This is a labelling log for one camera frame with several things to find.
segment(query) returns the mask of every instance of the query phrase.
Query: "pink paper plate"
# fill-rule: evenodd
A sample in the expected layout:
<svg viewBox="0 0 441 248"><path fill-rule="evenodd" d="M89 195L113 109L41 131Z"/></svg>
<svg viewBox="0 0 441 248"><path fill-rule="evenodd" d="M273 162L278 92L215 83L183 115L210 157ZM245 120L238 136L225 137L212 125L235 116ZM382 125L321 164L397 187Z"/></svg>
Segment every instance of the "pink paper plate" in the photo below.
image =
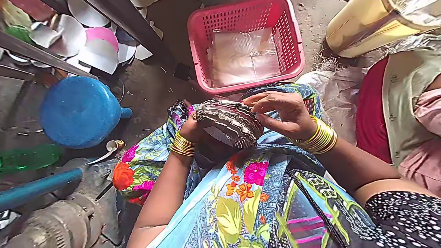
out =
<svg viewBox="0 0 441 248"><path fill-rule="evenodd" d="M93 27L86 30L87 41L92 41L95 39L108 41L115 50L118 52L118 40L115 34L108 28L105 27Z"/></svg>

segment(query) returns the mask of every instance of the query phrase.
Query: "plastic bag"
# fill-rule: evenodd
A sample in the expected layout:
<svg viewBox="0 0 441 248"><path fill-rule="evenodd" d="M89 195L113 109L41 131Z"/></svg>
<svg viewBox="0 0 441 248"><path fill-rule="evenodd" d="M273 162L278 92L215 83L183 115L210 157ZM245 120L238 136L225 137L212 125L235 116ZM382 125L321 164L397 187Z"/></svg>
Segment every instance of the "plastic bag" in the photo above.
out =
<svg viewBox="0 0 441 248"><path fill-rule="evenodd" d="M207 54L213 88L280 75L271 28L249 33L213 30Z"/></svg>

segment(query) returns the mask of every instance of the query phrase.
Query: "hand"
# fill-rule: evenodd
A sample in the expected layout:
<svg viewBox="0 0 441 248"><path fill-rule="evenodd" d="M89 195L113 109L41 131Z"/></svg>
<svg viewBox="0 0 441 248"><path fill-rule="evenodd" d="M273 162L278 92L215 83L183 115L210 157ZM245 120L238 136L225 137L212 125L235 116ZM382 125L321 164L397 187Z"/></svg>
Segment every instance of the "hand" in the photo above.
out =
<svg viewBox="0 0 441 248"><path fill-rule="evenodd" d="M187 107L191 106L191 103L189 103L187 100L183 101ZM197 121L196 120L196 111L191 113L191 115L188 117L187 121L182 126L179 133L182 137L186 138L188 141L197 143L199 141L200 136L202 135L202 132L204 131L204 128L207 128L209 126L212 126L213 123L210 121Z"/></svg>
<svg viewBox="0 0 441 248"><path fill-rule="evenodd" d="M291 139L310 139L317 130L298 93L267 91L245 98L242 103L252 107L263 126ZM282 121L264 114L273 110L279 112Z"/></svg>

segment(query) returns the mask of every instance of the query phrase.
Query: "floral sari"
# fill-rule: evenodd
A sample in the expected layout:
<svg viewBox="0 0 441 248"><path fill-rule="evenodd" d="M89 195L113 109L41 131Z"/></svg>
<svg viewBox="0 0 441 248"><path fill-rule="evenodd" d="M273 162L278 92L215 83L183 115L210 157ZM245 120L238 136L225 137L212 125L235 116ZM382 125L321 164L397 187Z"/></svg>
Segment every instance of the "floral sari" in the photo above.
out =
<svg viewBox="0 0 441 248"><path fill-rule="evenodd" d="M318 95L305 84L253 89L242 99L266 90L298 92L310 114L321 117ZM267 114L279 118L276 111ZM183 104L171 107L167 123L121 158L113 183L129 201L142 204L148 197L187 116ZM149 247L374 247L374 237L388 235L322 177L325 169L313 155L283 135L265 128L256 151L240 167L232 156L203 179L206 160L196 155L182 206Z"/></svg>

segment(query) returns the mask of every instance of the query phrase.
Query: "yellow container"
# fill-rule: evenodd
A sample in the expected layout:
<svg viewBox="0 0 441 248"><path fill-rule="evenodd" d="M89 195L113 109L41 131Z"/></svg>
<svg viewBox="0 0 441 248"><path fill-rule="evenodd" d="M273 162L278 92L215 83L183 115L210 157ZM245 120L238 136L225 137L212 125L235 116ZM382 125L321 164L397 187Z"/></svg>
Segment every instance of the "yellow container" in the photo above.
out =
<svg viewBox="0 0 441 248"><path fill-rule="evenodd" d="M352 58L440 27L441 0L350 0L329 23L326 41Z"/></svg>

